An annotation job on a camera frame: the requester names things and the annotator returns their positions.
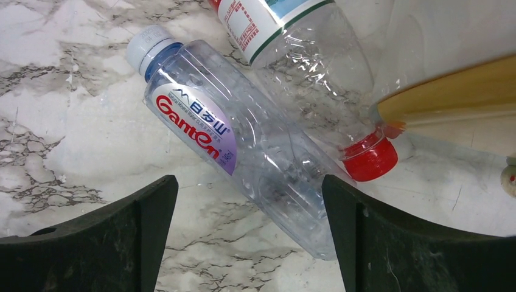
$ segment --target red bottle cap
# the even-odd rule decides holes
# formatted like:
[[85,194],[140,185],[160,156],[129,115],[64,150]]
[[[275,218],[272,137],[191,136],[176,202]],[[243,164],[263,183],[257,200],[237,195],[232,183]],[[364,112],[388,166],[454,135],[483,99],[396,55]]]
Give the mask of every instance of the red bottle cap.
[[356,181],[371,181],[388,173],[398,163],[398,154],[381,130],[343,150],[342,162]]

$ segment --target bottle neck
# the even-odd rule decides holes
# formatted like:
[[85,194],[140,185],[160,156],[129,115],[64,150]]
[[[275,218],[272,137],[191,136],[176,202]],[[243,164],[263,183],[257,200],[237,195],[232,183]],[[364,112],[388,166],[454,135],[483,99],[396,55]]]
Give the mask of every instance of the bottle neck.
[[150,80],[150,77],[163,65],[166,59],[170,56],[177,54],[180,48],[183,47],[183,43],[173,43],[161,50],[152,61],[148,64],[147,70],[145,71],[145,82]]

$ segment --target bottle body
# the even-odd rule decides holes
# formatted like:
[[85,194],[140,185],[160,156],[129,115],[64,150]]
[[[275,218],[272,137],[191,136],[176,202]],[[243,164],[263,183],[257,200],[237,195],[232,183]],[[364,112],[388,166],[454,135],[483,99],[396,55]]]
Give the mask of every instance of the bottle body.
[[149,109],[311,255],[334,259],[321,185],[352,180],[204,41],[154,70]]
[[[250,0],[211,3],[274,103],[307,134],[339,150],[354,179],[374,179],[394,167],[392,145],[368,119],[369,65],[333,1],[267,1],[268,7]],[[239,18],[242,13],[249,24]],[[351,167],[375,164],[378,144],[394,152],[387,164],[373,165],[377,172]],[[368,158],[350,161],[367,152]]]

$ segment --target marble surface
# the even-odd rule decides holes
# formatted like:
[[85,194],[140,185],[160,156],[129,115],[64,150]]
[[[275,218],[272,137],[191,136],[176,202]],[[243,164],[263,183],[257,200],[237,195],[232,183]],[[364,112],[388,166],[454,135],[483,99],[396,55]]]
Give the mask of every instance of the marble surface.
[[[374,71],[392,1],[337,2]],[[180,192],[156,291],[343,291],[337,262],[311,258],[144,106],[125,46],[156,23],[183,42],[207,40],[253,77],[204,0],[0,3],[0,237],[174,174]],[[415,136],[396,144],[400,164],[361,189],[447,226],[516,234],[504,157]]]

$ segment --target water bottle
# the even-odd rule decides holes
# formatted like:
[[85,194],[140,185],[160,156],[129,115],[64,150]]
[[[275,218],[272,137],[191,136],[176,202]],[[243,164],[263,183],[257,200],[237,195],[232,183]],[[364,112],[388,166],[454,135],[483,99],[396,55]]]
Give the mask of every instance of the water bottle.
[[367,120],[369,65],[333,0],[209,0],[270,97],[307,134],[337,149],[356,181],[397,164]]
[[171,131],[312,256],[336,258],[321,186],[328,173],[354,182],[272,101],[206,42],[161,26],[137,34],[126,58]]

